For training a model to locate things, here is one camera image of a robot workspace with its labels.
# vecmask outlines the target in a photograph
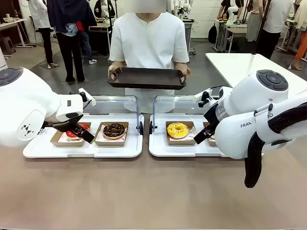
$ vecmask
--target donut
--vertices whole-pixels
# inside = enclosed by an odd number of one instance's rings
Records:
[[[125,127],[119,123],[112,123],[104,127],[103,133],[105,138],[111,140],[120,139],[125,134]]]
[[[188,127],[183,123],[172,123],[167,127],[167,133],[171,138],[181,139],[187,136]]]
[[[80,125],[81,127],[83,127],[85,130],[88,130],[88,127],[84,124],[78,124]],[[77,137],[76,135],[74,135],[72,132],[68,131],[66,132],[66,135],[67,135],[67,139],[68,140],[80,140],[81,138],[80,137]]]

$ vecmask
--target white tray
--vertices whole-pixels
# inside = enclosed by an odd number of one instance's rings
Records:
[[[136,129],[137,120],[135,114],[109,114],[109,115],[85,115],[80,122],[92,122],[90,133],[95,135],[101,122],[126,121],[129,128],[125,146],[97,146],[85,142],[82,147],[55,147],[51,138],[56,133],[54,128],[46,128],[37,135],[24,149],[27,158],[67,158],[67,157],[92,157],[92,158],[133,158],[142,151],[143,135]],[[140,121],[144,124],[144,117],[140,115]]]
[[[186,114],[156,114],[157,129],[149,136],[149,152],[156,157],[225,157],[218,147],[209,145],[208,140],[195,145],[170,146],[166,140],[166,121],[192,121],[197,133],[203,130],[203,122],[207,120],[202,115]]]

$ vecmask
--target cardboard box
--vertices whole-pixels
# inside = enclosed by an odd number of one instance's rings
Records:
[[[79,122],[78,124],[84,124],[84,125],[88,126],[88,130],[90,130],[92,123],[91,122]],[[62,132],[57,131],[50,142],[56,147],[82,147],[84,142],[85,142],[84,139],[81,142],[80,141],[78,141],[78,142],[72,141],[72,142],[67,142],[67,143],[58,142],[62,135],[63,135]]]
[[[118,124],[121,124],[125,127],[125,129],[127,130],[126,133],[124,134],[124,136],[122,137],[124,140],[120,141],[120,140],[111,140],[111,139],[106,139],[105,141],[97,141],[97,137],[98,137],[98,134],[101,130],[101,127],[102,126],[107,126],[107,125],[110,125],[112,123],[118,123]],[[96,145],[98,146],[125,146],[125,143],[126,143],[126,137],[127,137],[127,134],[128,134],[128,129],[129,129],[129,122],[101,122],[100,123],[100,126],[96,132],[96,135],[95,135],[95,143]]]
[[[166,131],[166,140],[169,145],[194,145],[196,142],[194,140],[172,140],[169,134],[167,133],[167,127],[172,123],[183,123],[185,124],[189,130],[195,129],[194,123],[192,121],[166,121],[165,123],[165,131]]]
[[[209,122],[204,122],[203,127],[205,128],[208,124],[209,124]],[[217,146],[214,138],[208,138],[208,142],[209,142],[210,146]]]

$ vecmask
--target yellow donut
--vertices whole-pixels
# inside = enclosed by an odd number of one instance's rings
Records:
[[[183,123],[172,123],[167,127],[167,133],[174,139],[184,138],[188,132],[188,127]]]

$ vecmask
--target transparent cover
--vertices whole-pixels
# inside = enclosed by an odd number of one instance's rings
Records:
[[[203,115],[204,111],[199,108],[196,98],[191,96],[179,95],[160,95],[153,102],[153,127],[155,127],[155,118],[159,114],[186,114]]]
[[[83,111],[84,114],[90,115],[108,115],[108,114],[135,114],[138,130],[139,122],[139,104],[135,96],[129,95],[112,95],[112,96],[94,96],[96,105],[89,104]]]

